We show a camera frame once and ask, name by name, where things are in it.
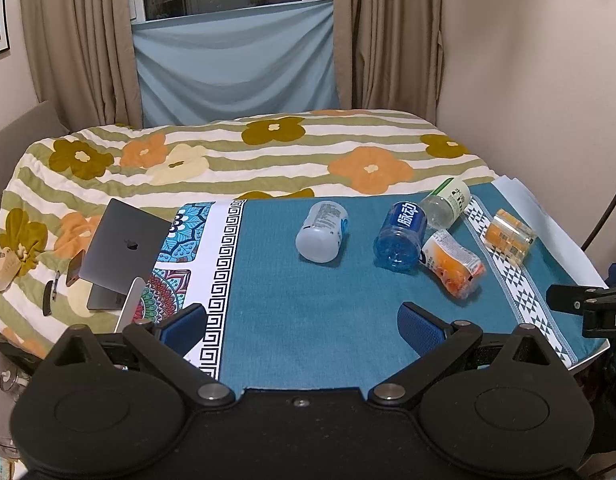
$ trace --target blue plastic bottle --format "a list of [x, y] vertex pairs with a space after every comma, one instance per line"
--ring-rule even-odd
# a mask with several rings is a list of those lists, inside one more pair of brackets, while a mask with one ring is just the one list
[[419, 262], [427, 218], [414, 202], [397, 202], [390, 208], [374, 240], [376, 263], [395, 272], [412, 269]]

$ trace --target metal screw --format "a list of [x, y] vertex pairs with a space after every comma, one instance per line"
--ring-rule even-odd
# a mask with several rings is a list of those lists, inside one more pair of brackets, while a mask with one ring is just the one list
[[383, 400], [400, 399], [406, 394], [406, 389], [400, 384], [383, 383], [374, 387], [374, 395]]
[[297, 408], [307, 408], [310, 405], [310, 401], [308, 399], [300, 399], [299, 397], [297, 397], [293, 400], [293, 404]]
[[220, 400], [230, 395], [230, 388], [221, 383], [208, 383], [197, 390], [197, 395], [205, 400]]

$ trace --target wall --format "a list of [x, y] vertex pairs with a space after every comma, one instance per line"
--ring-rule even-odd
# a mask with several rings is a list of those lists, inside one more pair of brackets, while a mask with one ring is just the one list
[[37, 104], [21, 27], [19, 0], [6, 0], [10, 50], [0, 54], [0, 130]]
[[[616, 0], [443, 0], [438, 127], [581, 244], [616, 191]], [[587, 251], [616, 261], [616, 210]]]

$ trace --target striped floral blanket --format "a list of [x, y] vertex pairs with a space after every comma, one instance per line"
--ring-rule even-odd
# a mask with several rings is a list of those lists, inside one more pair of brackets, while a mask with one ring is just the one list
[[[118, 312], [90, 312], [90, 284], [66, 287], [70, 259], [87, 250], [115, 197], [172, 220], [184, 203], [229, 198], [406, 194], [447, 176], [495, 175], [430, 123], [393, 110], [320, 110], [204, 126], [89, 128], [33, 144], [3, 193], [0, 248], [22, 261], [0, 293], [0, 332], [44, 357], [67, 326], [114, 329]], [[61, 273], [52, 315], [44, 286]]]

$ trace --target blue mandala pattern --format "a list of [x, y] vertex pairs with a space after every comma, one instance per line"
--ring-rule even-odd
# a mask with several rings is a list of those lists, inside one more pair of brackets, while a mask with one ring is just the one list
[[185, 263], [195, 259], [205, 221], [213, 204], [214, 202], [195, 202], [185, 204], [177, 211], [157, 261]]

